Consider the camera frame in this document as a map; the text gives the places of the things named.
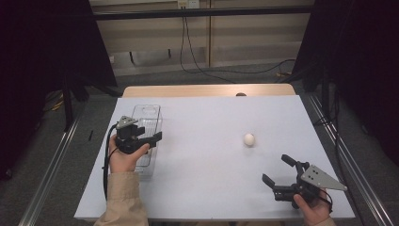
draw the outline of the hand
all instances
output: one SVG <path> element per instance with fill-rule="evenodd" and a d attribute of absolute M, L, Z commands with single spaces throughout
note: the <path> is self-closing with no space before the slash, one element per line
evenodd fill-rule
<path fill-rule="evenodd" d="M 326 191 L 324 189 L 320 190 L 319 196 L 326 199 Z M 315 200 L 311 206 L 309 206 L 302 198 L 302 196 L 298 194 L 294 195 L 294 200 L 299 208 L 302 210 L 306 225 L 316 225 L 329 218 L 329 205 L 321 201 L 320 199 Z"/>
<path fill-rule="evenodd" d="M 134 153 L 127 154 L 117 149 L 116 139 L 117 135 L 114 135 L 109 139 L 108 155 L 115 150 L 109 159 L 111 173 L 134 171 L 137 160 L 149 150 L 150 144 L 144 144 Z"/>

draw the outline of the black cable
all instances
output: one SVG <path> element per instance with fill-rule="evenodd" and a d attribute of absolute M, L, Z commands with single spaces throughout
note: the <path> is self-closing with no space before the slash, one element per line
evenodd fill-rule
<path fill-rule="evenodd" d="M 235 82 L 232 82 L 232 81 L 227 80 L 227 79 L 225 79 L 225 78 L 221 78 L 221 77 L 218 77 L 218 76 L 215 76 L 215 75 L 211 75 L 211 74 L 207 74 L 207 73 L 248 73 L 248 74 L 267 73 L 267 72 L 270 72 L 270 71 L 272 71 L 272 70 L 274 70 L 274 69 L 276 69 L 276 68 L 279 68 L 279 69 L 280 69 L 280 66 L 281 66 L 282 64 L 286 63 L 286 62 L 295 61 L 295 59 L 285 59 L 285 60 L 283 60 L 282 62 L 280 62 L 280 63 L 279 63 L 278 65 L 276 65 L 276 66 L 273 66 L 273 67 L 271 67 L 271 68 L 269 68 L 269 69 L 266 69 L 266 70 L 257 71 L 257 72 L 240 72 L 240 71 L 234 71 L 234 70 L 209 70 L 209 69 L 208 69 L 208 70 L 203 70 L 202 68 L 200 68 L 200 66 L 198 65 L 198 63 L 197 63 L 197 61 L 196 61 L 196 59 L 195 59 L 195 57 L 194 57 L 193 48 L 192 48 L 192 45 L 191 45 L 190 34 L 189 34 L 189 30 L 188 30 L 187 18 L 185 18 L 185 17 L 183 18 L 183 23 L 184 23 L 184 24 L 183 24 L 182 48 L 181 48 L 181 51 L 180 51 L 180 64 L 181 64 L 182 69 L 183 69 L 185 72 L 187 72 L 187 73 L 204 73 L 205 75 L 208 75 L 208 76 L 216 77 L 216 78 L 219 78 L 219 79 L 222 79 L 222 80 L 231 82 L 231 83 L 235 83 Z M 189 42 L 189 46 L 190 46 L 191 56 L 192 56 L 193 59 L 194 59 L 194 63 L 195 63 L 195 65 L 196 65 L 196 67 L 199 69 L 198 72 L 190 72 L 190 71 L 188 71 L 187 69 L 185 69 L 184 66 L 183 66 L 182 57 L 183 57 L 183 47 L 184 47 L 184 34 L 185 34 L 185 28 L 187 29 L 186 34 L 187 34 L 187 38 L 188 38 L 188 42 Z"/>
<path fill-rule="evenodd" d="M 117 124 L 114 124 L 111 126 L 111 128 L 108 131 L 108 135 L 106 137 L 106 144 L 105 144 L 105 157 L 104 157 L 104 166 L 103 166 L 103 187 L 104 187 L 104 195 L 105 199 L 107 196 L 107 190 L 108 190 L 108 166 L 109 166 L 109 158 L 111 157 L 111 154 L 116 150 L 113 150 L 111 154 L 108 153 L 108 147 L 109 147 L 109 139 L 111 138 L 111 133 L 112 131 L 117 127 Z"/>
<path fill-rule="evenodd" d="M 321 200 L 321 201 L 323 201 L 323 202 L 325 202 L 325 203 L 327 203 L 329 205 L 329 213 L 332 213 L 332 204 L 333 204 L 333 202 L 332 202 L 331 196 L 325 190 L 320 189 L 320 191 L 325 193 L 329 197 L 329 199 L 331 200 L 331 202 L 329 202 L 327 199 L 322 198 L 322 197 L 319 196 L 319 200 Z"/>
<path fill-rule="evenodd" d="M 194 57 L 193 48 L 192 48 L 192 46 L 191 46 L 190 35 L 189 35 L 189 33 L 188 33 L 187 18 L 185 18 L 185 17 L 183 17 L 183 40 L 182 40 L 182 48 L 181 48 L 181 50 L 180 50 L 180 65 L 181 65 L 183 71 L 185 71 L 185 72 L 187 72 L 187 73 L 192 73 L 192 72 L 190 72 L 190 71 L 188 71 L 188 70 L 186 70 L 186 69 L 184 68 L 184 66 L 183 66 L 183 60 L 182 60 L 183 47 L 184 47 L 185 27 L 187 27 L 187 31 L 186 31 L 186 32 L 187 32 L 188 43 L 189 43 L 189 45 L 190 45 L 191 56 L 193 57 L 193 60 L 194 60 L 194 63 L 195 63 L 195 65 L 196 65 L 196 67 L 199 69 L 199 72 L 197 72 L 197 73 L 203 73 L 203 74 L 206 75 L 206 76 L 210 76 L 210 77 L 213 77 L 213 78 L 218 78 L 218 79 L 221 79 L 221 80 L 223 80 L 223 81 L 236 84 L 235 82 L 233 82 L 233 81 L 231 81 L 231 80 L 229 80 L 229 79 L 222 78 L 222 77 L 219 77 L 219 76 L 215 76 L 215 75 L 211 75 L 211 74 L 209 74 L 209 73 L 206 73 L 205 71 L 203 71 L 203 70 L 200 68 L 200 66 L 198 65 L 198 63 L 197 63 L 197 61 L 196 61 L 196 58 Z"/>

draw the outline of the beige sleeve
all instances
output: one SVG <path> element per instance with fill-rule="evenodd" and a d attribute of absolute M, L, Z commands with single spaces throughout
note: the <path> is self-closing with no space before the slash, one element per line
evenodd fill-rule
<path fill-rule="evenodd" d="M 314 226 L 336 226 L 332 218 L 327 218 L 325 221 L 320 222 Z"/>
<path fill-rule="evenodd" d="M 138 182 L 135 172 L 111 173 L 106 211 L 94 225 L 148 226 L 147 212 L 138 195 Z"/>

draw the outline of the white tabletop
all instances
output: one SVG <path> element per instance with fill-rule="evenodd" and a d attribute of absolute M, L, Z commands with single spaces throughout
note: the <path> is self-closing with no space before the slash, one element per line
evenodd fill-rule
<path fill-rule="evenodd" d="M 109 127 L 132 115 L 135 105 L 160 105 L 163 117 L 153 176 L 140 182 L 150 219 L 302 218 L 289 202 L 276 202 L 262 182 L 263 173 L 277 185 L 295 182 L 295 168 L 280 160 L 284 153 L 336 178 L 298 96 L 121 98 Z M 243 143 L 246 133 L 256 138 L 251 148 Z M 105 138 L 76 218 L 94 220 L 105 211 L 104 145 Z M 327 192 L 332 217 L 354 217 L 342 191 Z"/>

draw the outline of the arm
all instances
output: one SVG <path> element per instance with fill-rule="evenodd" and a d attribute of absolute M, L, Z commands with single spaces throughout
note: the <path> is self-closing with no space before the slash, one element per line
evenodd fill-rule
<path fill-rule="evenodd" d="M 320 191 L 320 197 L 326 199 L 326 192 Z M 294 195 L 294 200 L 302 210 L 305 225 L 307 226 L 335 226 L 334 220 L 329 216 L 329 206 L 327 203 L 317 200 L 309 206 L 302 196 Z"/>
<path fill-rule="evenodd" d="M 147 212 L 138 195 L 138 174 L 134 172 L 136 161 L 147 152 L 145 144 L 132 154 L 122 153 L 115 144 L 116 136 L 111 137 L 109 152 L 112 152 L 108 176 L 108 200 L 106 211 L 95 222 L 96 226 L 108 225 L 148 225 Z"/>

